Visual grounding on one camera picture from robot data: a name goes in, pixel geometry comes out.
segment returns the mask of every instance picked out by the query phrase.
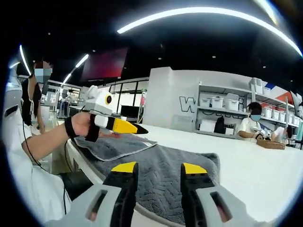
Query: red screen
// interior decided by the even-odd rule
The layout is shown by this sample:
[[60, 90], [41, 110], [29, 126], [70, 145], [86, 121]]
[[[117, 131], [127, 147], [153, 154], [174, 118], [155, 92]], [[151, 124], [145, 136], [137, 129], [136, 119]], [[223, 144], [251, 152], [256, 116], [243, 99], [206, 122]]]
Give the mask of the red screen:
[[81, 79], [93, 80], [121, 77], [126, 54], [127, 48], [91, 55], [85, 61]]

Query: white table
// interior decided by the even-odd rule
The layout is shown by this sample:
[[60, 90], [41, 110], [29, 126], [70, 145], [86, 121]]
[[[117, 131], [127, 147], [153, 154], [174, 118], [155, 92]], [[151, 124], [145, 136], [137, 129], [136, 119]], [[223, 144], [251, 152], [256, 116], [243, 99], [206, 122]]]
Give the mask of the white table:
[[[280, 216], [302, 182], [301, 150], [290, 147], [269, 150], [249, 141], [142, 126], [149, 133], [141, 137], [157, 141], [160, 145], [195, 153], [218, 154], [221, 185], [242, 200], [249, 215], [257, 221], [272, 221]], [[102, 183], [98, 172], [70, 141], [68, 151], [93, 183]]]

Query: hand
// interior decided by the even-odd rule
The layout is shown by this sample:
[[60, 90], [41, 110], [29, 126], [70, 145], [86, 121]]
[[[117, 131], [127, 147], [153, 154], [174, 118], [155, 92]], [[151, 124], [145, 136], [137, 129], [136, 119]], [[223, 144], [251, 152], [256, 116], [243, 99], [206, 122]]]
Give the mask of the hand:
[[[81, 112], [74, 115], [71, 118], [71, 124], [76, 135], [87, 136], [90, 127], [90, 114], [87, 112]], [[101, 131], [99, 131], [99, 138], [101, 137], [120, 138], [121, 135], [118, 135], [116, 133], [104, 134]]]

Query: face mask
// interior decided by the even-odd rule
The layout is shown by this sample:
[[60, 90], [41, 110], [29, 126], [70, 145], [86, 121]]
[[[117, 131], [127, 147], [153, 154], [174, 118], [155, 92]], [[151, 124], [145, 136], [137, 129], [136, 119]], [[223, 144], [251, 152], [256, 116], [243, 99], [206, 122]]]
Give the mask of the face mask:
[[261, 119], [261, 115], [251, 115], [250, 118], [253, 121], [258, 122]]
[[35, 69], [35, 77], [38, 83], [46, 83], [51, 74], [53, 69]]

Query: white shirt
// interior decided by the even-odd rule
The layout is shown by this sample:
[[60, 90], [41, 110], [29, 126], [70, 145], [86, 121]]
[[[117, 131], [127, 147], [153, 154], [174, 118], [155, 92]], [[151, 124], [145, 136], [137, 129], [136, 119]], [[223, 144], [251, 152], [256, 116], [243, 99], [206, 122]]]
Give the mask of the white shirt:
[[[245, 131], [248, 133], [255, 133], [253, 129], [256, 128], [258, 131], [261, 130], [261, 125], [259, 122], [253, 121], [250, 117], [244, 118], [238, 127], [237, 133], [240, 131]], [[244, 140], [251, 141], [251, 142], [256, 142], [257, 140], [255, 138], [243, 138]]]
[[[49, 220], [61, 219], [65, 214], [63, 181], [39, 166], [34, 166], [22, 149], [21, 144], [32, 134], [29, 127], [23, 124], [19, 109], [3, 120], [2, 130], [9, 166], [24, 202], [43, 224]], [[71, 200], [67, 193], [65, 193], [65, 205], [68, 212]]]
[[284, 144], [287, 144], [288, 141], [287, 139], [283, 139], [283, 134], [284, 134], [284, 130], [285, 128], [283, 127], [278, 127], [274, 132], [273, 134], [275, 135], [275, 141], [276, 142], [279, 142], [279, 143], [284, 143]]

